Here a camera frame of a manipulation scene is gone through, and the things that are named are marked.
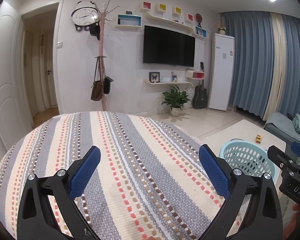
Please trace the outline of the person right hand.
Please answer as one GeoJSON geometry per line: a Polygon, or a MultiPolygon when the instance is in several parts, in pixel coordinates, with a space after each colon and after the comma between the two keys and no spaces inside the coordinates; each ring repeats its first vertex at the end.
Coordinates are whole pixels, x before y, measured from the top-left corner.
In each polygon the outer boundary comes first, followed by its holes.
{"type": "Polygon", "coordinates": [[[300,205],[290,200],[283,215],[283,239],[300,239],[296,229],[300,228],[300,205]]]}

